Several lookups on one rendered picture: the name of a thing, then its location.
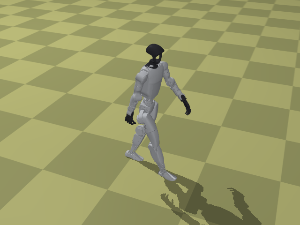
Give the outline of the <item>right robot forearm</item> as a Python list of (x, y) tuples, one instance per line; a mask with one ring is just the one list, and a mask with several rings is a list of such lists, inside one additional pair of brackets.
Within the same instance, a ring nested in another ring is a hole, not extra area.
[(133, 94), (130, 99), (129, 106), (127, 107), (127, 114), (129, 116), (131, 116), (132, 112), (134, 112), (137, 103), (138, 103), (138, 101), (135, 102), (135, 94)]

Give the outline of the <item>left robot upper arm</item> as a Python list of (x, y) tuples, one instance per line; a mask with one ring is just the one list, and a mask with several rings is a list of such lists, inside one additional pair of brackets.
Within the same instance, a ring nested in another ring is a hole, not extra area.
[(166, 85), (169, 86), (169, 87), (172, 87), (173, 84), (175, 83), (175, 79), (170, 77), (168, 64), (167, 64), (167, 62), (164, 62), (164, 61), (161, 61), (160, 63), (164, 66), (163, 78), (166, 82)]

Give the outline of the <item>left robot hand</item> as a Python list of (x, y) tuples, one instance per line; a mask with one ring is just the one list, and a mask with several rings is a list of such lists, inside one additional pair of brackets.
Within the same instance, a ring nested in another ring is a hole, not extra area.
[(187, 102), (187, 98), (184, 96), (184, 95), (181, 95), (181, 102), (184, 103), (184, 106), (186, 107), (186, 115), (189, 115), (191, 113), (191, 109), (190, 109), (190, 106), (189, 106), (189, 103)]

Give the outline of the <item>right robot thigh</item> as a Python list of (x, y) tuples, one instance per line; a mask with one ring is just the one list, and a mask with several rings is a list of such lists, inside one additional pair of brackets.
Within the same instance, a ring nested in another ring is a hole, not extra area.
[(159, 134), (157, 126), (149, 113), (146, 113), (145, 109), (141, 110), (136, 117), (139, 124), (145, 124), (145, 133), (148, 136), (150, 143), (157, 150), (159, 146)]

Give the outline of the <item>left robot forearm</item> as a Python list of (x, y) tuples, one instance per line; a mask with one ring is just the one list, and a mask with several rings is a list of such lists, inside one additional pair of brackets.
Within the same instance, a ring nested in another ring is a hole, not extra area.
[(180, 100), (182, 100), (182, 99), (181, 99), (181, 95), (184, 95), (184, 96), (185, 96), (185, 94), (183, 94), (183, 93), (181, 92), (181, 90), (178, 88), (176, 82), (173, 84), (172, 87), (170, 87), (170, 89), (174, 92), (174, 94), (175, 94)]

